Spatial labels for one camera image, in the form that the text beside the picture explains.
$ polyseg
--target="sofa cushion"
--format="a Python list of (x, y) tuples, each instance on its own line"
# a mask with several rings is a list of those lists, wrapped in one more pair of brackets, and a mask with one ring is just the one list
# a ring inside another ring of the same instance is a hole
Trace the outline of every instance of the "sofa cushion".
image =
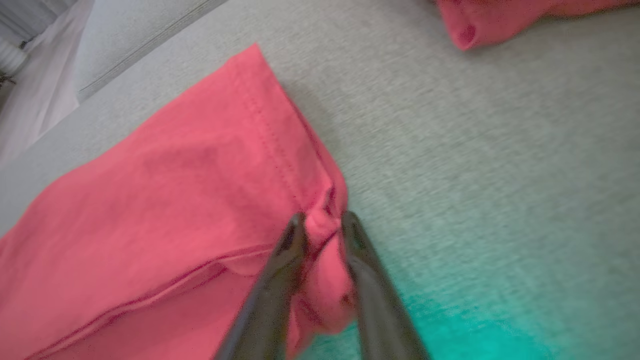
[(74, 69), (79, 101), (224, 1), (95, 0)]
[[(340, 165), (434, 359), (633, 359), (640, 9), (461, 53), (416, 0), (233, 0), (0, 171), (0, 232), (254, 42)], [(357, 331), (302, 359), (356, 359)]]

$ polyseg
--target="gray curtain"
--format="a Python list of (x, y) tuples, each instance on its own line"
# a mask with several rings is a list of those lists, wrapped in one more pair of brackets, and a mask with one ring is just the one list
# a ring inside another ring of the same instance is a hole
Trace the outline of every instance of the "gray curtain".
[(0, 37), (20, 45), (51, 25), (76, 0), (0, 0)]

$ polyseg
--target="red garment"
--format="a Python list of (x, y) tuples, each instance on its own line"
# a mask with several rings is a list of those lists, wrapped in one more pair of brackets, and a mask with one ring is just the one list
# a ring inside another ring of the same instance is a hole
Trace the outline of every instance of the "red garment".
[(454, 44), (461, 50), (496, 44), (545, 15), (575, 16), (640, 0), (437, 0)]
[(347, 189), (255, 45), (49, 185), (0, 240), (2, 359), (209, 359), (290, 217), (287, 353), (352, 316)]

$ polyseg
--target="floor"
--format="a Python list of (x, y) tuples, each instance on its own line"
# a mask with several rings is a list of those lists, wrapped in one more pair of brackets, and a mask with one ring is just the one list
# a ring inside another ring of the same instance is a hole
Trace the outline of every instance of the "floor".
[(27, 44), (16, 85), (0, 89), (0, 167), (78, 107), (73, 66), (92, 4), (79, 0)]

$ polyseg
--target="clothing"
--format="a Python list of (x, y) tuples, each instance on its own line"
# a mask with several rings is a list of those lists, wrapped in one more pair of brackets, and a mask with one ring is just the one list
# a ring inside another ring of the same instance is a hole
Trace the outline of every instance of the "clothing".
[(437, 0), (451, 36), (461, 50), (514, 37), (540, 17), (576, 16), (638, 0)]
[(0, 354), (208, 359), (304, 211), (297, 354), (353, 314), (346, 206), (339, 169), (254, 45), (49, 185), (0, 240)]

